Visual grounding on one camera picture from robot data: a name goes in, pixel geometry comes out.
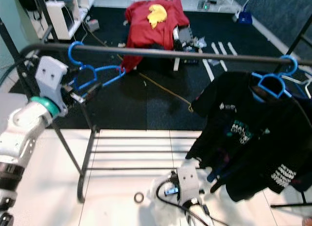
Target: white cabinet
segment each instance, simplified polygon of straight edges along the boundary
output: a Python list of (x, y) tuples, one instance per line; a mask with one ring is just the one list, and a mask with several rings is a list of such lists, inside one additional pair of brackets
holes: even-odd
[[(63, 1), (50, 0), (46, 2), (48, 13), (59, 40), (70, 40), (73, 37), (94, 2), (95, 0), (73, 0), (71, 3), (66, 4)], [(71, 11), (73, 15), (73, 19), (69, 19), (69, 22), (73, 23), (69, 30), (63, 14), (67, 10)], [(48, 28), (44, 15), (42, 14), (42, 19), (38, 20), (38, 13), (28, 12), (28, 14), (38, 37), (41, 39)]]

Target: yellow graphic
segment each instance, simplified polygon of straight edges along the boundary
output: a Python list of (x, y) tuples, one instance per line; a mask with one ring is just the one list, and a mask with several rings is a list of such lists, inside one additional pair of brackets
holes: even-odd
[(152, 29), (157, 26), (158, 22), (163, 22), (167, 19), (167, 12), (162, 5), (151, 5), (148, 9), (151, 13), (147, 16), (147, 18), (152, 25)]

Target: black carpet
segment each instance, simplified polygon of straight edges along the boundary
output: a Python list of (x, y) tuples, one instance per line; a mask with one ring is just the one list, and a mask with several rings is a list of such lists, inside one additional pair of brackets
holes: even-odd
[[(125, 9), (92, 8), (89, 15), (99, 21), (100, 29), (94, 34), (109, 46), (126, 43), (129, 31), (123, 25)], [(238, 54), (278, 57), (281, 53), (253, 26), (242, 25), (232, 21), (230, 14), (185, 12), (190, 19), (193, 35), (205, 37), (207, 47), (204, 52), (214, 53), (211, 43), (218, 46), (221, 41), (227, 51), (227, 42), (231, 42)], [(76, 32), (76, 39), (81, 40), (85, 31), (82, 27)], [(85, 44), (100, 45), (90, 34)], [(59, 58), (57, 53), (45, 52)], [(120, 64), (116, 55), (77, 53), (74, 58), (95, 67)], [(229, 71), (272, 72), (275, 65), (225, 62)], [(221, 65), (211, 67), (214, 76), (224, 72)], [(141, 72), (157, 83), (184, 97), (188, 101), (195, 99), (210, 83), (202, 62), (198, 65), (182, 65), (178, 72), (173, 72), (173, 60), (145, 58), (137, 67), (137, 72), (127, 74), (123, 79), (101, 89), (96, 98), (87, 104), (92, 122), (101, 129), (170, 129), (202, 130), (205, 119), (188, 111), (188, 105), (180, 99), (164, 92), (138, 75)], [(104, 81), (113, 77), (114, 72), (105, 72), (100, 76)], [(22, 93), (19, 83), (11, 92)], [(59, 118), (61, 128), (88, 128), (80, 108), (72, 109), (66, 118)]]

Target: yellow cable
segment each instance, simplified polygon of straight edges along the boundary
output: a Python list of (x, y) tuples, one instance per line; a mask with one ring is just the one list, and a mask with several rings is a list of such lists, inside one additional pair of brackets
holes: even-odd
[[(102, 45), (108, 47), (108, 45), (107, 45), (106, 43), (104, 43), (103, 41), (101, 41), (96, 35), (94, 35), (94, 33), (90, 32), (90, 34), (91, 34), (98, 42), (100, 42)], [(150, 82), (153, 83), (154, 85), (158, 86), (158, 87), (161, 88), (162, 90), (166, 91), (167, 93), (170, 93), (171, 95), (173, 95), (173, 96), (175, 96), (175, 97), (181, 99), (182, 101), (184, 101), (186, 104), (189, 105), (189, 111), (190, 111), (190, 112), (193, 112), (193, 109), (192, 109), (192, 107), (191, 107), (191, 103), (190, 103), (188, 100), (186, 100), (185, 98), (181, 97), (180, 95), (178, 95), (178, 94), (172, 92), (172, 91), (169, 90), (168, 88), (165, 88), (164, 86), (158, 84), (157, 82), (153, 81), (151, 78), (147, 77), (146, 75), (143, 75), (143, 74), (140, 73), (140, 72), (139, 72), (139, 75), (140, 75), (141, 77), (147, 79), (148, 81), (150, 81)]]

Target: blue hanger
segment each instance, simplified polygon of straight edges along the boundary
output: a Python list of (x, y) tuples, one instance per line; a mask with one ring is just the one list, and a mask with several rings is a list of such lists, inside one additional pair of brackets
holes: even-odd
[[(297, 62), (297, 60), (294, 57), (292, 57), (290, 55), (283, 55), (281, 58), (282, 59), (290, 59), (290, 60), (292, 60), (293, 68), (292, 68), (292, 70), (290, 72), (281, 72), (281, 73), (278, 73), (278, 74), (270, 73), (270, 74), (266, 74), (266, 75), (263, 75), (263, 76), (260, 75), (260, 74), (255, 73), (255, 72), (252, 73), (253, 76), (260, 78), (260, 81), (259, 81), (257, 86), (259, 86), (264, 91), (266, 91), (267, 93), (269, 93), (270, 95), (274, 96), (277, 99), (279, 99), (282, 94), (286, 94), (288, 97), (292, 97), (292, 95), (288, 91), (286, 91), (285, 82), (283, 81), (283, 79), (281, 77), (282, 77), (282, 75), (284, 75), (284, 76), (291, 76), (298, 68), (298, 62)], [(282, 90), (279, 93), (274, 93), (270, 89), (268, 89), (266, 86), (264, 86), (263, 85), (263, 81), (265, 79), (267, 79), (267, 78), (277, 79), (280, 82), (281, 86), (282, 86)]]
[(88, 82), (86, 82), (86, 83), (84, 83), (83, 85), (78, 85), (77, 77), (74, 78), (74, 87), (75, 87), (75, 89), (77, 91), (82, 90), (85, 87), (88, 87), (89, 85), (91, 85), (94, 82), (96, 82), (98, 80), (97, 72), (99, 72), (99, 71), (108, 70), (108, 69), (119, 69), (119, 75), (114, 77), (114, 78), (112, 78), (111, 80), (103, 83), (102, 87), (109, 85), (110, 83), (118, 80), (119, 78), (123, 77), (126, 74), (126, 70), (123, 69), (123, 72), (121, 72), (121, 67), (117, 66), (117, 65), (110, 65), (110, 66), (103, 66), (103, 67), (94, 68), (93, 66), (91, 66), (89, 64), (84, 65), (82, 62), (74, 60), (73, 57), (72, 57), (72, 50), (77, 45), (84, 45), (84, 44), (82, 42), (80, 42), (80, 41), (75, 41), (68, 48), (67, 55), (68, 55), (68, 58), (69, 58), (70, 62), (72, 64), (74, 64), (74, 65), (79, 66), (79, 70), (80, 71), (85, 70), (85, 69), (90, 69), (93, 72), (93, 79), (88, 81)]

